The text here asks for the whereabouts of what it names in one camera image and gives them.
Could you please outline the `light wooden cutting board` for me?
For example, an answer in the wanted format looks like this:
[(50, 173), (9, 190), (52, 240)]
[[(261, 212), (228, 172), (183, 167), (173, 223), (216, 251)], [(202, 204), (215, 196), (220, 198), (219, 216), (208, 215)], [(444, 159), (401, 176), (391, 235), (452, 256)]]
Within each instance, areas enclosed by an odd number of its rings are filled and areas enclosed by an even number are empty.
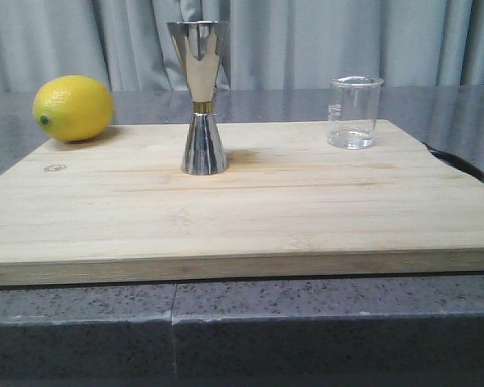
[(180, 170), (184, 125), (49, 140), (0, 176), (0, 285), (484, 271), (484, 185), (393, 123), (225, 123), (224, 173)]

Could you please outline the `grey curtain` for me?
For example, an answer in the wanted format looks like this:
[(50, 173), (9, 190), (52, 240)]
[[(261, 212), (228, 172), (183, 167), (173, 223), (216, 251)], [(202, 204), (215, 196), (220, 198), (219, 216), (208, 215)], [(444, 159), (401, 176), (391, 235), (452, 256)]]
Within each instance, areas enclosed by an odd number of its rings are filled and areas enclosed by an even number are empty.
[(183, 90), (167, 25), (201, 20), (229, 25), (221, 89), (484, 85), (484, 1), (0, 1), (0, 92)]

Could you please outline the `silver steel double jigger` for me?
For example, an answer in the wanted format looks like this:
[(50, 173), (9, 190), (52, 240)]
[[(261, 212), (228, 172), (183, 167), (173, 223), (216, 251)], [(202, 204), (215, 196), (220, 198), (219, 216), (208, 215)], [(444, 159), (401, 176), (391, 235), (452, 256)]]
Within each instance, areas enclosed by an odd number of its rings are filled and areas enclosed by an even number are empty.
[(224, 172), (228, 161), (213, 113), (215, 83), (228, 24), (220, 21), (168, 22), (167, 28), (192, 100), (182, 172), (206, 176)]

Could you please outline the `yellow lemon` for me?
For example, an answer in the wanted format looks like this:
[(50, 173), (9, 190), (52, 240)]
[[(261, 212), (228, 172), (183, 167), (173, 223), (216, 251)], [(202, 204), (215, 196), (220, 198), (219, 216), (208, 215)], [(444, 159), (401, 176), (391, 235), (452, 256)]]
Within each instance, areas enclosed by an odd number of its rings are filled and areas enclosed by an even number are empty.
[(114, 103), (109, 89), (100, 81), (66, 75), (40, 87), (32, 113), (47, 135), (75, 142), (101, 134), (113, 117)]

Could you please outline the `clear glass measuring beaker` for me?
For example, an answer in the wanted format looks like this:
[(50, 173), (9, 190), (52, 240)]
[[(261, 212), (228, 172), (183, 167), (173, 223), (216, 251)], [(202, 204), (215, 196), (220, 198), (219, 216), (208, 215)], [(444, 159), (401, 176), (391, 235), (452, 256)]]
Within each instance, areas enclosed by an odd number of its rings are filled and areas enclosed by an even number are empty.
[(328, 102), (328, 142), (337, 148), (360, 150), (374, 145), (380, 77), (332, 78)]

